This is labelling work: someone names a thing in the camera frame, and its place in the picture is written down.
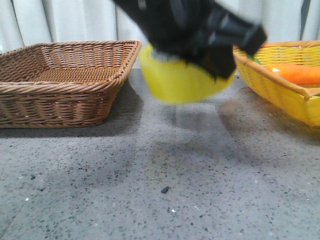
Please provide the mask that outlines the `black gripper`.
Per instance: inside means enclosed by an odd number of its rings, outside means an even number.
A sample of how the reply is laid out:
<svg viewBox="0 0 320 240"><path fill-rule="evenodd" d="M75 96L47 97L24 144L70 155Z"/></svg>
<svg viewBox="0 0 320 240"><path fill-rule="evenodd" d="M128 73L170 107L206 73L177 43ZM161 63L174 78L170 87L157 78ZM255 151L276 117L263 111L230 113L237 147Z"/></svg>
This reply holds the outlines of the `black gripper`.
<svg viewBox="0 0 320 240"><path fill-rule="evenodd" d="M228 79L236 64L232 46L250 55L267 35L261 23L235 15L215 0L116 0L158 50L183 56L214 80Z"/></svg>

